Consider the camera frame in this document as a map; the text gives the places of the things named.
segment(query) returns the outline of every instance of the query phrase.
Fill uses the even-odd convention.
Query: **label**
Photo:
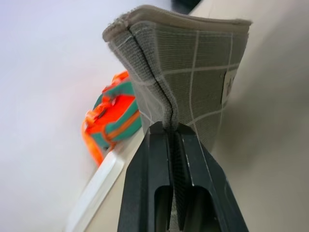
[[[232,90],[232,85],[233,85],[236,73],[237,73],[237,69],[234,69],[231,71],[227,71],[225,74],[221,104],[224,104],[228,99],[228,96]]]

